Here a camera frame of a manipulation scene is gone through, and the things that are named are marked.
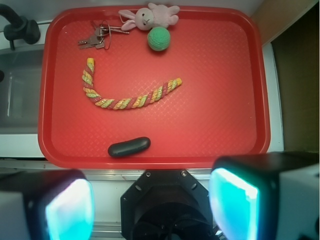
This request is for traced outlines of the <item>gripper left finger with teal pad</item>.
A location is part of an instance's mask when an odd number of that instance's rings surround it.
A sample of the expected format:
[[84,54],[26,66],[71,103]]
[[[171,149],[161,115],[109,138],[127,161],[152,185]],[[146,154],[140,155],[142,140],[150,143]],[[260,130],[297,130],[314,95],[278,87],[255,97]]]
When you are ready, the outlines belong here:
[[85,175],[66,171],[1,173],[2,240],[88,240],[95,203]]

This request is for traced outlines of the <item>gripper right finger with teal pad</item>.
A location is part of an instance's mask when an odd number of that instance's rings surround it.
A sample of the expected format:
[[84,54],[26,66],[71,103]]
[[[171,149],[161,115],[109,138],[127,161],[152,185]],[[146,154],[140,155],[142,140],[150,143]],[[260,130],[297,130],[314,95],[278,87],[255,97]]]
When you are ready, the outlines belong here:
[[208,183],[215,223],[229,240],[317,240],[320,155],[286,151],[218,158]]

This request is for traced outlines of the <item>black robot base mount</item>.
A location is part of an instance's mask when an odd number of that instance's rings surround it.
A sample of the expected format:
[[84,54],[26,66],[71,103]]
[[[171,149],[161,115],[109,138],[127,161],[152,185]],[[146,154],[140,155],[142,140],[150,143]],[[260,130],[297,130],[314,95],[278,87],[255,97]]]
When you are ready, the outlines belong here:
[[126,240],[217,240],[208,190],[187,170],[146,170],[120,197]]

